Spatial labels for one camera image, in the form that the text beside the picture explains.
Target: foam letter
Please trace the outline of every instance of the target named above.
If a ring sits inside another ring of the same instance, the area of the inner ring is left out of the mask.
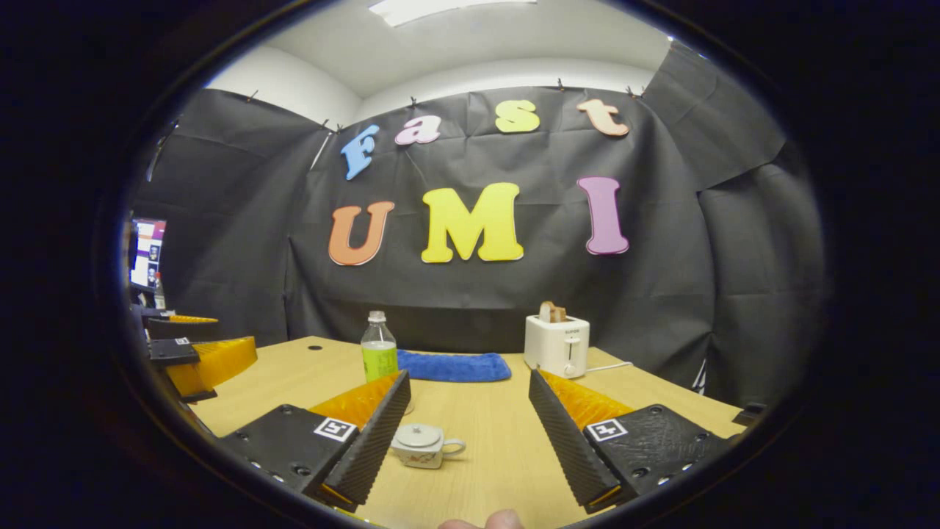
[[[368,263],[379,251],[385,233],[385,218],[395,209],[394,202],[375,202],[368,207],[366,242],[359,248],[350,248],[353,221],[362,211],[358,206],[346,206],[333,212],[333,231],[330,233],[330,259],[337,265],[359,266]]]
[[[587,251],[595,255],[623,253],[630,247],[626,237],[620,234],[620,221],[614,192],[620,184],[613,178],[586,176],[578,180],[578,187],[587,193],[590,209],[591,236]]]
[[[441,126],[441,119],[437,116],[421,116],[405,123],[405,129],[395,136],[395,143],[411,145],[412,143],[431,143],[441,133],[437,128]]]
[[[424,203],[431,208],[428,248],[421,252],[425,263],[446,263],[454,256],[447,247],[447,234],[454,248],[466,261],[473,255],[479,235],[483,245],[479,258],[483,261],[515,261],[523,256],[523,247],[516,242],[516,225],[512,203],[519,194],[516,184],[489,184],[479,194],[473,213],[467,212],[457,192],[449,187],[424,194]]]
[[[340,151],[346,155],[346,163],[350,167],[346,172],[346,180],[352,180],[362,169],[372,163],[372,158],[366,154],[375,149],[375,140],[372,139],[372,135],[377,132],[379,132],[379,125],[370,125]]]
[[[594,128],[608,136],[623,136],[630,132],[630,127],[623,123],[614,123],[611,114],[617,114],[619,111],[615,106],[604,104],[600,99],[585,101],[576,107],[578,110],[587,112],[590,123]]]
[[[529,132],[539,128],[535,105],[525,99],[504,101],[496,106],[496,128],[502,132]]]

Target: teapot lid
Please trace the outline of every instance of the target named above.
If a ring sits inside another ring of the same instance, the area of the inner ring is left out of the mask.
[[[430,425],[404,425],[395,433],[395,439],[405,446],[430,446],[441,439],[441,429]]]

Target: monitor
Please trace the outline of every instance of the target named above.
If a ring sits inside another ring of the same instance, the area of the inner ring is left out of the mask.
[[[160,258],[163,255],[165,220],[153,218],[135,218],[137,227],[137,253],[131,269],[131,282],[135,285],[153,288],[156,274],[160,270]]]

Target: white teapot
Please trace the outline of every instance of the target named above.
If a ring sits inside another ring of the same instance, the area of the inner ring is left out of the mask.
[[[460,448],[445,452],[444,446],[448,444],[458,444]],[[445,457],[456,456],[466,447],[459,439],[444,439],[444,430],[431,425],[400,426],[392,439],[392,450],[401,462],[419,469],[439,469]]]

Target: power cord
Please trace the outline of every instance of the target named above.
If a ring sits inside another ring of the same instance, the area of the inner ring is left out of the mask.
[[[601,371],[602,369],[613,369],[613,368],[615,368],[615,367],[623,367],[623,366],[625,366],[625,365],[633,365],[633,364],[634,364],[634,363],[631,362],[631,361],[622,361],[621,363],[615,363],[615,364],[613,364],[613,365],[605,365],[605,366],[603,366],[603,367],[592,367],[592,368],[590,368],[590,369],[587,369],[587,370],[585,371],[585,373],[588,373],[588,372],[591,372],[591,371]]]

